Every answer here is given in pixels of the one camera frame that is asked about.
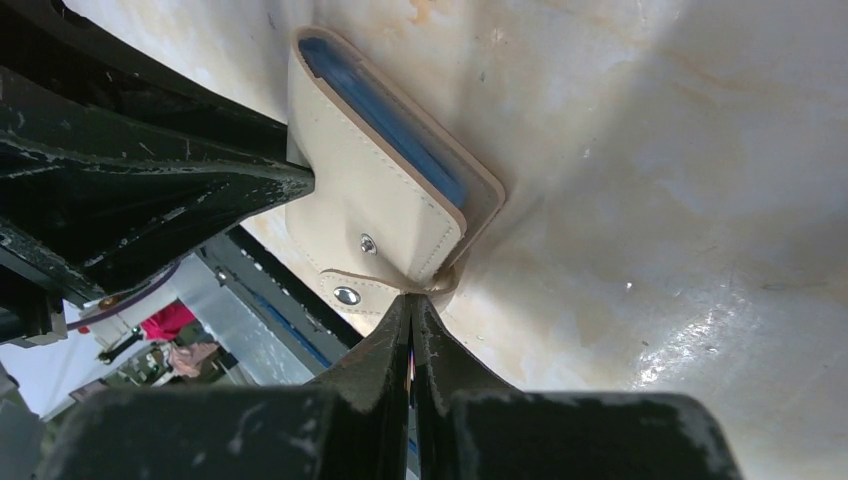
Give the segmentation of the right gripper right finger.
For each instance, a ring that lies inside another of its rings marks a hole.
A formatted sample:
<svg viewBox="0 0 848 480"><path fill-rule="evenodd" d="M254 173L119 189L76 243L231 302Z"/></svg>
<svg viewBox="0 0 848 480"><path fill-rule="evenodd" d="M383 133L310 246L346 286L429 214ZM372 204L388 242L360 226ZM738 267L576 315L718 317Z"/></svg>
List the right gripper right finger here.
<svg viewBox="0 0 848 480"><path fill-rule="evenodd" d="M523 391L410 299L425 479L738 479L724 433L682 394Z"/></svg>

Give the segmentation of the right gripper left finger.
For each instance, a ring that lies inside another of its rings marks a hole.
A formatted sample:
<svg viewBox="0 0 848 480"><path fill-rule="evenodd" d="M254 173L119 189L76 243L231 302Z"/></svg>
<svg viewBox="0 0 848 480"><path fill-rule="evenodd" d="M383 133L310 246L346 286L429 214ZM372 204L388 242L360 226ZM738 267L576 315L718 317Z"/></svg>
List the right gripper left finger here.
<svg viewBox="0 0 848 480"><path fill-rule="evenodd" d="M407 298L301 386L112 388L62 426L46 479L401 479Z"/></svg>

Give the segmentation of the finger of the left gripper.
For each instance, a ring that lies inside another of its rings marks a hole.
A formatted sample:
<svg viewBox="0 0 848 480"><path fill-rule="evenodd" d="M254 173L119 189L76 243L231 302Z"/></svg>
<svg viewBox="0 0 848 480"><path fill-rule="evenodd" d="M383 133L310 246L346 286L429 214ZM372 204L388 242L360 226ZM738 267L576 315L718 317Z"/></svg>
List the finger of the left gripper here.
<svg viewBox="0 0 848 480"><path fill-rule="evenodd" d="M2 2L1 64L82 106L265 158L286 156L283 123L165 66L62 1Z"/></svg>
<svg viewBox="0 0 848 480"><path fill-rule="evenodd" d="M282 125L152 92L82 105L1 72L3 286L80 303L130 290L314 190Z"/></svg>

